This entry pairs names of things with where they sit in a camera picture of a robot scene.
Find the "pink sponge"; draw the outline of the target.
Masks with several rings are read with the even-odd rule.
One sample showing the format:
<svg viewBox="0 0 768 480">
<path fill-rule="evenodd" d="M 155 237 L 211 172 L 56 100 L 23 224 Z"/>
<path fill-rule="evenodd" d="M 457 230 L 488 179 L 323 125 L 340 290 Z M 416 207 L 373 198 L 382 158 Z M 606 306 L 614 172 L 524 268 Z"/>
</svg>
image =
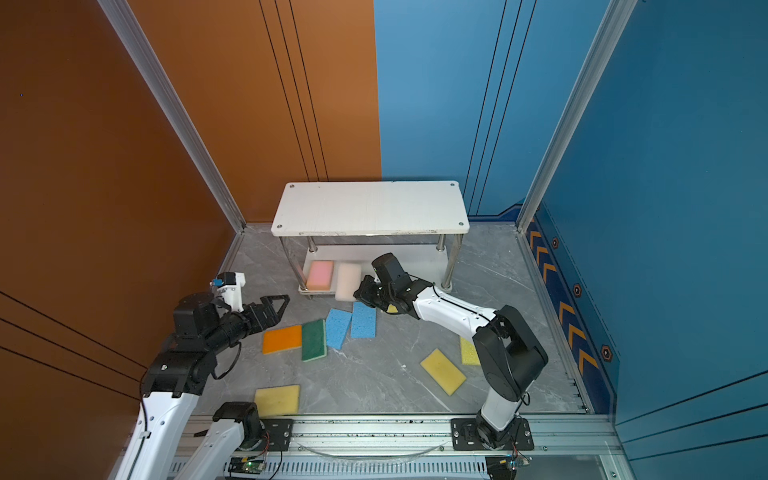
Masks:
<svg viewBox="0 0 768 480">
<path fill-rule="evenodd" d="M 330 260 L 315 260 L 311 263 L 306 288 L 310 292 L 330 291 L 333 284 L 335 263 Z"/>
</svg>

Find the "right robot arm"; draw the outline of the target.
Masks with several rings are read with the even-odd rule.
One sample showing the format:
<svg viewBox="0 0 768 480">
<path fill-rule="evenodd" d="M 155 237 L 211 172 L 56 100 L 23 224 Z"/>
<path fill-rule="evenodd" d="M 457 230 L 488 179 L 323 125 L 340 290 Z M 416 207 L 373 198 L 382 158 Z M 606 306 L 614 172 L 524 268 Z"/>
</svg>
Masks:
<svg viewBox="0 0 768 480">
<path fill-rule="evenodd" d="M 452 425 L 454 448 L 532 451 L 531 428 L 520 408 L 529 402 L 528 389 L 549 357 L 522 314 L 509 305 L 494 310 L 455 298 L 408 274 L 392 253 L 376 258 L 372 266 L 375 274 L 363 277 L 356 300 L 435 323 L 475 347 L 489 391 L 475 420 Z"/>
</svg>

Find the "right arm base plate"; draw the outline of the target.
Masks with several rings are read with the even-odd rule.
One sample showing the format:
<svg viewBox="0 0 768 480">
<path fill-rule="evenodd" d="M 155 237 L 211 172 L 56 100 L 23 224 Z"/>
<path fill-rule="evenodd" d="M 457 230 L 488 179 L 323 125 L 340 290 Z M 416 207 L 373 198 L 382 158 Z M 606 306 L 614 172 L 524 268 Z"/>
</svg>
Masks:
<svg viewBox="0 0 768 480">
<path fill-rule="evenodd" d="M 454 418 L 450 421 L 452 445 L 455 451 L 533 451 L 535 444 L 529 422 L 514 417 L 509 425 L 497 431 L 481 416 Z"/>
</svg>

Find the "white two-tier shelf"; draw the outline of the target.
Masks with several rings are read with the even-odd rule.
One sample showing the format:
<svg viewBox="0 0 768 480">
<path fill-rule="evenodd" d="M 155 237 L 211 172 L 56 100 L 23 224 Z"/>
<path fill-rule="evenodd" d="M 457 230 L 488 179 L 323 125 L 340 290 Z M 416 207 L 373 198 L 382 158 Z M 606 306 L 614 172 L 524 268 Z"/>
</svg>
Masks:
<svg viewBox="0 0 768 480">
<path fill-rule="evenodd" d="M 271 227 L 302 295 L 335 294 L 337 265 L 371 262 L 391 252 L 405 270 L 449 291 L 470 224 L 456 181 L 293 182 Z M 315 260 L 335 263 L 330 291 L 310 292 Z"/>
</svg>

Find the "white beige sponge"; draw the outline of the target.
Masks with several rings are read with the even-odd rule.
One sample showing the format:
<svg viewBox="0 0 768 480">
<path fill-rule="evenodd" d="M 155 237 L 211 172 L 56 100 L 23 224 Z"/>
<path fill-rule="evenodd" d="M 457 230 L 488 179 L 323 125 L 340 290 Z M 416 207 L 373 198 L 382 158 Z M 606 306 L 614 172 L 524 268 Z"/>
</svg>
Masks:
<svg viewBox="0 0 768 480">
<path fill-rule="evenodd" d="M 337 283 L 335 300 L 354 302 L 362 277 L 362 265 L 359 263 L 339 263 L 337 265 Z"/>
</svg>

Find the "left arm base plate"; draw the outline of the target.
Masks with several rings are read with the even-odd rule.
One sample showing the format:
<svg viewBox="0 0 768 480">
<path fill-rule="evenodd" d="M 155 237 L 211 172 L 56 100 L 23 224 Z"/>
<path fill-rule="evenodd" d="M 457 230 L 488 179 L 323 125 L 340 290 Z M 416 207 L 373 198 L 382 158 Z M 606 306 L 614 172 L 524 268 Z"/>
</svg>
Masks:
<svg viewBox="0 0 768 480">
<path fill-rule="evenodd" d="M 261 420 L 261 442 L 258 453 L 287 452 L 290 447 L 294 420 L 291 418 L 267 418 Z"/>
</svg>

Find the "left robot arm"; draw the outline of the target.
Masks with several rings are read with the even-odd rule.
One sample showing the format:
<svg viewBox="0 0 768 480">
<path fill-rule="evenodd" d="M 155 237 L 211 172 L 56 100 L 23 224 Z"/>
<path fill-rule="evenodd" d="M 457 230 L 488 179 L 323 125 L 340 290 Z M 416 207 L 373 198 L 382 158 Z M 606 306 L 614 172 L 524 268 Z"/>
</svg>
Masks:
<svg viewBox="0 0 768 480">
<path fill-rule="evenodd" d="M 209 379 L 219 380 L 218 355 L 240 349 L 243 339 L 280 323 L 287 295 L 263 296 L 242 310 L 211 293 L 179 301 L 175 332 L 144 375 L 136 426 L 117 471 L 119 479 L 165 479 L 184 429 Z M 214 479 L 238 451 L 274 447 L 253 402 L 227 402 L 214 414 L 202 444 L 179 473 L 181 479 Z"/>
</svg>

